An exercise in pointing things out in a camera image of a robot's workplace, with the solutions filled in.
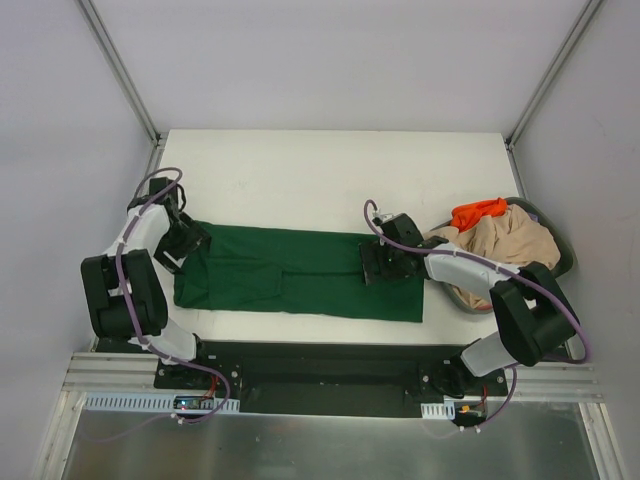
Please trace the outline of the green t shirt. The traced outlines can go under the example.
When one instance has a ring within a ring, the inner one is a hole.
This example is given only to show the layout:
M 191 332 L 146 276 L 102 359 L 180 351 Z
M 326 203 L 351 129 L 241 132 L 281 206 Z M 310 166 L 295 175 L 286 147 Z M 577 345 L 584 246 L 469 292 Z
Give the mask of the green t shirt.
M 366 285 L 362 233 L 206 223 L 211 242 L 184 260 L 173 302 L 185 309 L 284 312 L 419 323 L 419 278 Z

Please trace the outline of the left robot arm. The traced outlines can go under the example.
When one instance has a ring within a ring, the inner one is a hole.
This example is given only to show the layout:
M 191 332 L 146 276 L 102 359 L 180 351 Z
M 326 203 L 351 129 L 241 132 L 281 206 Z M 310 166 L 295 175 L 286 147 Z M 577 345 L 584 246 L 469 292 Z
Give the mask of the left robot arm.
M 181 173 L 150 174 L 127 206 L 124 227 L 101 254 L 84 259 L 80 271 L 91 325 L 100 339 L 124 340 L 176 365 L 176 375 L 188 388 L 204 387 L 210 363 L 198 356 L 200 339 L 169 316 L 168 301 L 158 277 L 162 267 L 182 273 L 182 263 L 211 235 L 186 212 Z

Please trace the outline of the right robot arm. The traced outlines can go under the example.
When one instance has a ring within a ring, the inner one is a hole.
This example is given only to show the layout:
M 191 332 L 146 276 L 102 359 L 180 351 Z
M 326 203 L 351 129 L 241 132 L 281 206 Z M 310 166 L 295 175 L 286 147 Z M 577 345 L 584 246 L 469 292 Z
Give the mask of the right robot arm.
M 466 346 L 449 361 L 450 382 L 461 394 L 481 388 L 486 375 L 506 367 L 532 367 L 574 336 L 578 318 L 554 275 L 543 264 L 515 266 L 463 250 L 442 236 L 424 239 L 405 214 L 364 219 L 377 239 L 361 249 L 367 279 L 421 276 L 488 301 L 496 331 Z

